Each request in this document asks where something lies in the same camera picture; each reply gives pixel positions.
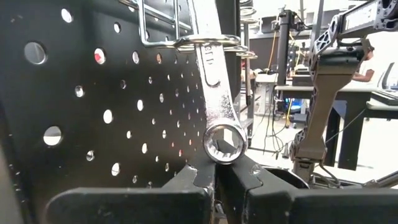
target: floor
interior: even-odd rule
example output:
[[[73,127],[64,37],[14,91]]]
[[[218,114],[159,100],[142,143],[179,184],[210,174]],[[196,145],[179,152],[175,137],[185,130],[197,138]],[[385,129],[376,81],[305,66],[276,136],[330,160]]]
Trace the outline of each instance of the floor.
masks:
[[[264,137],[266,135],[266,128],[268,123],[268,116],[264,119],[262,116],[255,116],[254,118],[254,137],[252,139],[252,147],[264,148]],[[241,119],[245,119],[245,114],[241,114]],[[271,121],[269,125],[268,135],[271,134]],[[274,123],[274,130],[278,132],[285,126],[285,120],[280,119]],[[370,119],[364,121],[362,130],[361,146],[359,148],[358,164],[359,167],[356,171],[338,169],[336,167],[327,167],[332,174],[337,176],[339,179],[350,180],[354,182],[367,182],[371,179],[378,179],[391,172],[398,170],[396,159],[398,158],[398,150],[393,145],[395,138],[397,137],[396,127],[398,127],[397,120],[387,121],[386,119]],[[300,124],[297,125],[297,129],[285,128],[277,136],[282,140],[283,143],[287,143],[293,140],[295,134],[302,128]],[[343,121],[340,124],[340,129],[343,129]],[[267,138],[265,141],[267,150],[278,149],[277,143],[272,138]],[[341,145],[341,133],[339,135],[338,143],[338,154],[340,153]],[[274,153],[248,150],[246,155],[259,164],[265,164],[269,166],[291,168],[292,161],[290,159],[283,159],[280,155],[277,159]],[[316,172],[323,175],[327,175],[319,167],[315,169]]]

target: black pole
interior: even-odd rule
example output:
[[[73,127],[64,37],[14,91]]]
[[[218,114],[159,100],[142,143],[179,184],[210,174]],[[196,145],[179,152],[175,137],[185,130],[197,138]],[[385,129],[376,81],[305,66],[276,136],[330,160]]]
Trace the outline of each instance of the black pole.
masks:
[[[278,42],[278,85],[286,84],[287,51],[289,48],[289,32],[292,25],[292,11],[284,10],[279,14],[279,42]]]

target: chrome wrench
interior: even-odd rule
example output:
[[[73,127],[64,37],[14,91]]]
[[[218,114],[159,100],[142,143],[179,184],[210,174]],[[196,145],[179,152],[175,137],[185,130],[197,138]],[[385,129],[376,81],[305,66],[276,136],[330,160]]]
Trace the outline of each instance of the chrome wrench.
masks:
[[[215,0],[187,1],[193,34],[221,35]],[[215,162],[231,164],[246,152],[248,137],[233,109],[224,49],[221,44],[209,42],[195,44],[195,52],[207,118],[203,146]],[[217,149],[213,136],[221,129],[228,129],[238,136],[239,143],[233,153],[225,154]]]

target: pegboard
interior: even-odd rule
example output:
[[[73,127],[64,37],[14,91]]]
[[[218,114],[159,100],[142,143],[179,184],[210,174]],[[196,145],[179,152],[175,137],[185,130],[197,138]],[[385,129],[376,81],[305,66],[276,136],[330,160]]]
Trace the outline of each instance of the pegboard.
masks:
[[[172,16],[171,0],[145,3]],[[0,12],[0,138],[15,193],[34,219],[68,189],[161,187],[202,150],[195,55],[145,49],[133,8],[15,0]],[[151,41],[174,39],[170,24],[147,16],[147,26]]]

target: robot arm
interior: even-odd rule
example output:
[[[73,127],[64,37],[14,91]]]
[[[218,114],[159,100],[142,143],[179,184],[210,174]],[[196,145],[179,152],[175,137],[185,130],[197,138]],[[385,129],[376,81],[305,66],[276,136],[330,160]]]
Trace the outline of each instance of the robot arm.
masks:
[[[309,182],[315,163],[322,163],[326,146],[322,134],[337,92],[347,85],[361,65],[369,49],[364,37],[380,31],[396,31],[398,27],[396,1],[368,1],[336,15],[319,38],[312,43],[310,70],[314,90],[305,127],[297,133],[290,150],[294,172]],[[346,44],[345,38],[361,38],[361,42]]]

